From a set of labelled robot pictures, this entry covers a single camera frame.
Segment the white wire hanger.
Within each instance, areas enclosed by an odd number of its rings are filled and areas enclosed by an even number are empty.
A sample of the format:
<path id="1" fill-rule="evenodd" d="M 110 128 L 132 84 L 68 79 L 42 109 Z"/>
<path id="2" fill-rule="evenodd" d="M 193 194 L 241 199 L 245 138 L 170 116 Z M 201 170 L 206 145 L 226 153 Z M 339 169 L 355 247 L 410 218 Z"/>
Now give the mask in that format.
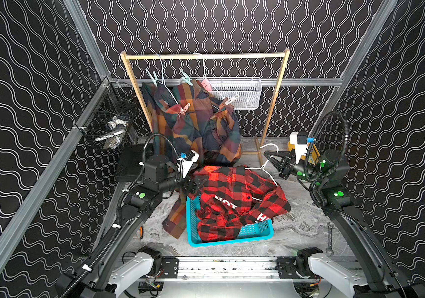
<path id="1" fill-rule="evenodd" d="M 278 152 L 279 152 L 279 147 L 278 147 L 276 144 L 269 143 L 269 144 L 264 144 L 264 145 L 262 145 L 262 146 L 258 149 L 258 153 L 259 153 L 259 155 L 261 155 L 261 153 L 262 153 L 262 149 L 263 149 L 264 147 L 267 147 L 267 146 L 274 146 L 274 148 L 276 149 L 275 153 L 278 153 Z M 277 186 L 277 187 L 278 187 L 279 185 L 278 185 L 278 183 L 275 181 L 275 179 L 274 179 L 274 177 L 272 176 L 272 174 L 270 174 L 270 173 L 266 170 L 266 166 L 267 166 L 268 162 L 269 162 L 269 160 L 265 161 L 264 163 L 262 163 L 262 165 L 261 165 L 259 168 L 257 168 L 257 167 L 247 167 L 247 168 L 245 168 L 245 170 L 257 170 L 257 171 L 262 171 L 262 172 L 266 173 L 266 174 L 270 177 L 270 180 L 272 180 L 272 182 L 274 182 L 275 186 Z"/>

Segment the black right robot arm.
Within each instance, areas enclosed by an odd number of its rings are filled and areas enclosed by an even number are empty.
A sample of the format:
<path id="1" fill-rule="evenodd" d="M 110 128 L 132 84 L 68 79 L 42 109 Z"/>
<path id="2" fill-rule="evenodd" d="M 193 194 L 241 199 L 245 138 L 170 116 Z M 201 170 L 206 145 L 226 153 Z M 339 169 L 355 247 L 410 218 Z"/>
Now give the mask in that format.
<path id="1" fill-rule="evenodd" d="M 362 275 L 331 259 L 333 248 L 304 248 L 295 257 L 279 259 L 277 270 L 282 278 L 319 277 L 348 298 L 425 298 L 425 286 L 414 283 L 397 268 L 367 225 L 350 191 L 342 183 L 349 171 L 345 160 L 350 128 L 344 114 L 329 112 L 319 122 L 337 117 L 343 126 L 340 150 L 327 150 L 312 157 L 315 137 L 301 131 L 298 143 L 290 151 L 265 151 L 264 156 L 275 167 L 279 177 L 291 175 L 308 191 L 315 206 L 330 219 L 329 228 L 337 228 L 351 248 Z"/>

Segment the red black plaid shirt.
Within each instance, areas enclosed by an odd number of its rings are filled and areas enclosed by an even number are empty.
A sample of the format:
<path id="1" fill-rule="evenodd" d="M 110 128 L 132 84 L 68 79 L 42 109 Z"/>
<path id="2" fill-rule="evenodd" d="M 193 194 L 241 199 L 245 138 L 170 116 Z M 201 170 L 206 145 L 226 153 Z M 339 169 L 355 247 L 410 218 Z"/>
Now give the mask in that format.
<path id="1" fill-rule="evenodd" d="M 234 240 L 248 225 L 271 220 L 291 211 L 280 185 L 246 166 L 205 166 L 193 176 L 208 176 L 197 196 L 197 232 L 202 242 Z"/>

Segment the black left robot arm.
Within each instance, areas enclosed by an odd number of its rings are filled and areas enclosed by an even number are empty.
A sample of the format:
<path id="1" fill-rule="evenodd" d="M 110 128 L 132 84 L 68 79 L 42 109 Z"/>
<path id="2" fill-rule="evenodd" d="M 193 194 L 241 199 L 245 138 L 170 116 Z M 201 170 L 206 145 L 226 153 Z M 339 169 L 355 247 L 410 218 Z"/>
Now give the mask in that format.
<path id="1" fill-rule="evenodd" d="M 61 275 L 55 285 L 60 298 L 118 298 L 140 278 L 162 273 L 161 254 L 143 248 L 133 259 L 115 267 L 117 259 L 163 201 L 166 192 L 183 187 L 191 167 L 199 160 L 195 150 L 170 148 L 173 157 L 147 156 L 142 149 L 141 169 L 116 205 L 116 218 L 92 254 L 74 271 Z"/>

